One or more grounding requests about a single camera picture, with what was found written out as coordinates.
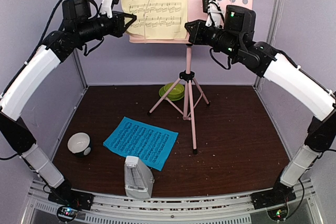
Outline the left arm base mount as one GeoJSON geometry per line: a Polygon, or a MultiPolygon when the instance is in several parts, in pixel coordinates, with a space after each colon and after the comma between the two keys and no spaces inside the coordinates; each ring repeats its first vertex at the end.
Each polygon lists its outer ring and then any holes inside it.
{"type": "Polygon", "coordinates": [[[72,190],[68,199],[63,199],[56,193],[50,192],[48,200],[59,204],[56,210],[56,217],[63,223],[74,221],[80,211],[90,210],[94,195],[72,190]]]}

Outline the yellow sheet music page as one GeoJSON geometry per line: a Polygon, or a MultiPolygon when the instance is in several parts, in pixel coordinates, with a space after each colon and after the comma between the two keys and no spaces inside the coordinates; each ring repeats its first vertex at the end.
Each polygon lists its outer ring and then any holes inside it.
{"type": "Polygon", "coordinates": [[[121,6],[137,17],[127,30],[130,35],[147,40],[186,37],[187,0],[121,0],[121,6]]]}

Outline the blue sheet music page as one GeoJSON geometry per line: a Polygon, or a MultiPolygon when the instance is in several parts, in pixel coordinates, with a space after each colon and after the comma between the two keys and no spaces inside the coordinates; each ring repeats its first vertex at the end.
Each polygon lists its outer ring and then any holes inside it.
{"type": "Polygon", "coordinates": [[[178,132],[124,117],[103,146],[122,157],[138,157],[146,166],[161,171],[178,135],[178,132]]]}

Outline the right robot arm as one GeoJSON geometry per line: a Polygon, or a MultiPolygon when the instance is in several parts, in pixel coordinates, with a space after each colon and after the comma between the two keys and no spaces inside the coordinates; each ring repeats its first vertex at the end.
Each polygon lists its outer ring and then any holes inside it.
{"type": "Polygon", "coordinates": [[[251,195],[257,204],[280,204],[291,199],[294,185],[335,139],[335,93],[306,74],[284,51],[266,42],[254,42],[255,20],[253,10],[227,5],[222,28],[201,19],[187,22],[185,28],[191,44],[208,45],[215,52],[226,54],[232,64],[239,62],[257,76],[275,83],[312,112],[304,143],[273,188],[251,195]]]}

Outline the pink music stand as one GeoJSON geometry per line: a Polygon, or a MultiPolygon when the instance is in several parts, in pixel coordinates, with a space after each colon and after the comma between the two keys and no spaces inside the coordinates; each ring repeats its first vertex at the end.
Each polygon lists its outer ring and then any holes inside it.
{"type": "MultiPolygon", "coordinates": [[[[215,0],[222,7],[228,4],[236,4],[238,6],[252,8],[253,0],[215,0]]],[[[188,21],[191,22],[198,18],[205,18],[205,15],[201,13],[201,0],[188,0],[187,9],[188,21]]],[[[172,83],[172,86],[164,91],[162,97],[158,102],[148,111],[148,115],[151,115],[154,110],[160,105],[163,100],[169,102],[175,107],[182,115],[183,120],[191,121],[192,129],[192,141],[193,141],[193,154],[197,154],[197,140],[196,140],[196,126],[195,126],[195,108],[200,102],[204,100],[207,106],[210,106],[210,102],[207,99],[204,91],[194,77],[194,72],[191,71],[192,65],[192,45],[188,42],[189,35],[186,35],[183,39],[147,39],[145,35],[130,35],[130,42],[136,44],[186,44],[186,69],[180,73],[179,78],[172,83]],[[184,80],[184,107],[180,110],[171,99],[168,98],[168,91],[172,91],[177,84],[184,80]]]]}

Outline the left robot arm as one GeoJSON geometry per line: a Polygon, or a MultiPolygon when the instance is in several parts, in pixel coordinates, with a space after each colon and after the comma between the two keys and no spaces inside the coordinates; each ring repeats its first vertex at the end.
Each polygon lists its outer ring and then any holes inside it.
{"type": "Polygon", "coordinates": [[[91,41],[122,37],[136,16],[114,11],[120,0],[59,0],[49,16],[37,46],[1,94],[1,134],[6,142],[64,205],[76,197],[71,183],[38,145],[22,113],[49,75],[73,53],[92,51],[91,41]]]}

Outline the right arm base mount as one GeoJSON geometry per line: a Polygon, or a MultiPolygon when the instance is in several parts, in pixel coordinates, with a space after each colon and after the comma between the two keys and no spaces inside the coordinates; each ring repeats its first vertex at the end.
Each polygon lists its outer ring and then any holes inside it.
{"type": "Polygon", "coordinates": [[[288,203],[296,199],[295,193],[287,195],[265,190],[251,194],[254,209],[266,209],[268,217],[273,221],[285,221],[289,215],[288,203]]]}

